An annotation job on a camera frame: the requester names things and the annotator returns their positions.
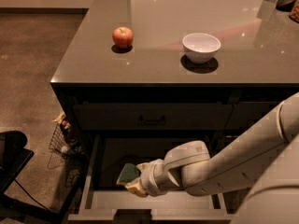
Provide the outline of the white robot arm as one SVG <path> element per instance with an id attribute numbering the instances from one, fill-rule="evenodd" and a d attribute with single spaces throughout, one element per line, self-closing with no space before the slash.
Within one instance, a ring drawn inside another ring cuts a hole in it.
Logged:
<path id="1" fill-rule="evenodd" d="M 299 93 L 281 102 L 215 156 L 202 141 L 140 163 L 125 187 L 139 197 L 184 189 L 205 196 L 249 188 L 231 224 L 298 224 Z"/>

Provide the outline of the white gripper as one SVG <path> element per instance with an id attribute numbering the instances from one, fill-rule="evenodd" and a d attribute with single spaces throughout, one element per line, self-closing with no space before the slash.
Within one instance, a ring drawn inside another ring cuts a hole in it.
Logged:
<path id="1" fill-rule="evenodd" d="M 140 178 L 127 183 L 125 187 L 138 197 L 157 197 L 181 188 L 179 168 L 169 168 L 164 160 L 143 162 L 136 167 L 141 172 Z"/>

